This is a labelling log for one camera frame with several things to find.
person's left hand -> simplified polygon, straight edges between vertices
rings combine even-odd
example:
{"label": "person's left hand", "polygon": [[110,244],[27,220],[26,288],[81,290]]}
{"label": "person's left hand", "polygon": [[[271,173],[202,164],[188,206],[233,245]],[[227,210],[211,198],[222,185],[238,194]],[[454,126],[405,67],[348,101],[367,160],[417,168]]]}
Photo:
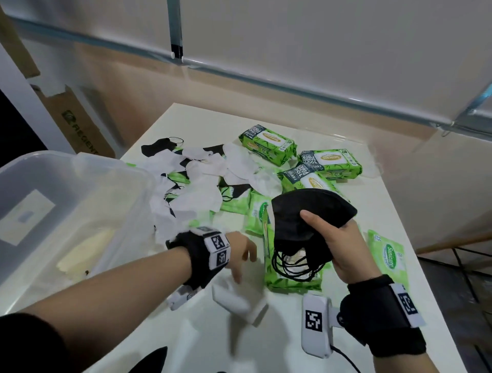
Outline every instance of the person's left hand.
{"label": "person's left hand", "polygon": [[226,268],[230,268],[235,282],[241,283],[243,279],[242,265],[248,257],[252,262],[256,261],[256,244],[240,232],[230,232],[225,235],[231,245],[231,259]]}

fingernail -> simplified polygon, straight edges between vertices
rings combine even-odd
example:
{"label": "fingernail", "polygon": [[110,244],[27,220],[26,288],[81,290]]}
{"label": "fingernail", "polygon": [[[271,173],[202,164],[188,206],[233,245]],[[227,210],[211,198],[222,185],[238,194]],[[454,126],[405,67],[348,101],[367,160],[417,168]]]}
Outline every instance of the fingernail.
{"label": "fingernail", "polygon": [[301,210],[300,215],[303,219],[310,219],[314,216],[314,214],[308,210]]}

gold oval logo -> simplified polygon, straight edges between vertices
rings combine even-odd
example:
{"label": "gold oval logo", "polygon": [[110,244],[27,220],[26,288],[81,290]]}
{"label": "gold oval logo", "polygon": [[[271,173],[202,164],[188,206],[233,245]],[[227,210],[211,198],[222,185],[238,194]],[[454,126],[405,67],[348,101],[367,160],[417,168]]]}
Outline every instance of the gold oval logo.
{"label": "gold oval logo", "polygon": [[277,139],[275,136],[269,134],[269,133],[263,133],[263,136],[265,136],[267,139],[270,139],[272,141],[277,141],[277,142],[280,142],[279,139]]}
{"label": "gold oval logo", "polygon": [[313,188],[319,188],[319,189],[323,189],[323,186],[321,185],[321,183],[316,180],[315,178],[309,178],[309,183],[312,185]]}
{"label": "gold oval logo", "polygon": [[252,143],[252,142],[248,142],[247,144],[250,148],[252,149],[255,149],[255,150],[258,150],[260,147],[258,145],[256,145],[255,143]]}
{"label": "gold oval logo", "polygon": [[322,156],[321,159],[324,159],[324,160],[339,160],[339,159],[341,159],[341,155],[326,154],[326,155]]}

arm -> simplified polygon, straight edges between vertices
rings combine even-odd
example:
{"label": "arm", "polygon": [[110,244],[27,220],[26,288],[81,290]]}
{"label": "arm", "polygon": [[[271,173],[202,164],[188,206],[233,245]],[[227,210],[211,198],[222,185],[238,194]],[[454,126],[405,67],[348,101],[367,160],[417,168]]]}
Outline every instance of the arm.
{"label": "arm", "polygon": [[[241,262],[256,260],[256,245],[239,232],[228,233],[231,268],[241,281]],[[43,299],[21,312],[51,324],[81,372],[125,339],[191,277],[185,248],[174,248],[101,273]]]}
{"label": "arm", "polygon": [[[353,284],[381,276],[381,271],[354,220],[349,221],[342,228],[336,228],[306,210],[301,211],[301,217],[326,240],[333,254],[333,267],[343,282]],[[374,368],[377,373],[438,373],[426,353],[374,357]]]}

plastic container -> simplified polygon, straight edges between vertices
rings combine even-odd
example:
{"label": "plastic container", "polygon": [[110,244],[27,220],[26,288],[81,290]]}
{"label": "plastic container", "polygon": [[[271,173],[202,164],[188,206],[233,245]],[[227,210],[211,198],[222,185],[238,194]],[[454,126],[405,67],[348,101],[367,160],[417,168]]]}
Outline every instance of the plastic container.
{"label": "plastic container", "polygon": [[60,270],[80,244],[99,248],[87,277],[146,256],[154,186],[145,170],[86,153],[36,152],[0,168],[1,314],[81,280]]}

